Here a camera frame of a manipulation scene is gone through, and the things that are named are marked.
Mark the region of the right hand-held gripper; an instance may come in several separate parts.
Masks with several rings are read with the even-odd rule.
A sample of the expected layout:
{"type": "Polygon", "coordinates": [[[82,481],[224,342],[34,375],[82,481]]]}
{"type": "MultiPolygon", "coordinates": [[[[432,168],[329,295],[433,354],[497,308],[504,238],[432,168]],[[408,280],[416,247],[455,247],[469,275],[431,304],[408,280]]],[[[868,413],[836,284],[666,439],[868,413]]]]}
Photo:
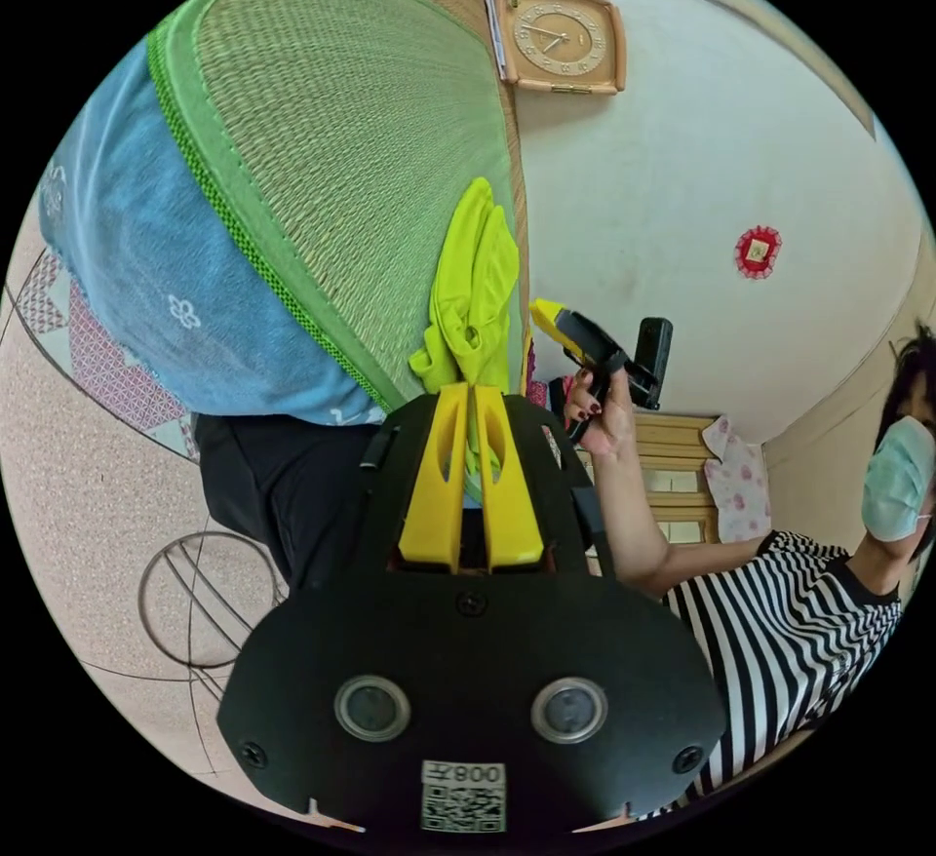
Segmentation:
{"type": "Polygon", "coordinates": [[[616,339],[581,313],[555,301],[535,298],[529,311],[536,327],[591,376],[589,391],[600,406],[607,400],[617,374],[624,376],[626,397],[634,401],[634,360],[616,339]]]}

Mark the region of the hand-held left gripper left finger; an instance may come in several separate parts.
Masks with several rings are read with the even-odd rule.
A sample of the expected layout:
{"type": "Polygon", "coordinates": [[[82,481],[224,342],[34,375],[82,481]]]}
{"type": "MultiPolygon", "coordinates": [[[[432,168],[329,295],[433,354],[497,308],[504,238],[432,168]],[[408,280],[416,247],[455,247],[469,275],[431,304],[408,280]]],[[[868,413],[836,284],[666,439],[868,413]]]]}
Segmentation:
{"type": "Polygon", "coordinates": [[[435,403],[399,541],[408,564],[459,569],[467,451],[468,386],[450,384],[435,403]]]}

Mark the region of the person's right hand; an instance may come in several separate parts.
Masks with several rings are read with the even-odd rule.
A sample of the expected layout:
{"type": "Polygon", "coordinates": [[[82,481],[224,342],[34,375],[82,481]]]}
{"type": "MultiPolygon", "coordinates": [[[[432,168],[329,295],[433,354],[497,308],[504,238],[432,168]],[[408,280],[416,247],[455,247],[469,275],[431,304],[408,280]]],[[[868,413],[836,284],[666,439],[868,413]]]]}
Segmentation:
{"type": "Polygon", "coordinates": [[[635,414],[626,372],[619,370],[610,377],[603,401],[595,396],[593,381],[594,373],[581,369],[565,401],[567,424],[585,428],[578,444],[596,456],[637,455],[635,414]]]}

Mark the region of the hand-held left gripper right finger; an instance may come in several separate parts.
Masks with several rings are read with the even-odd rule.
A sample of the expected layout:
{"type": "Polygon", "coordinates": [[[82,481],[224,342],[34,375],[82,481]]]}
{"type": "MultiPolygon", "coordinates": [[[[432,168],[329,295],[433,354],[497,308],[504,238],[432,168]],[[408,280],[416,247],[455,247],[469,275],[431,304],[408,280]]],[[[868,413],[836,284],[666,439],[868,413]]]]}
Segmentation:
{"type": "Polygon", "coordinates": [[[475,388],[487,570],[540,563],[544,545],[505,398],[496,388],[475,388]]]}

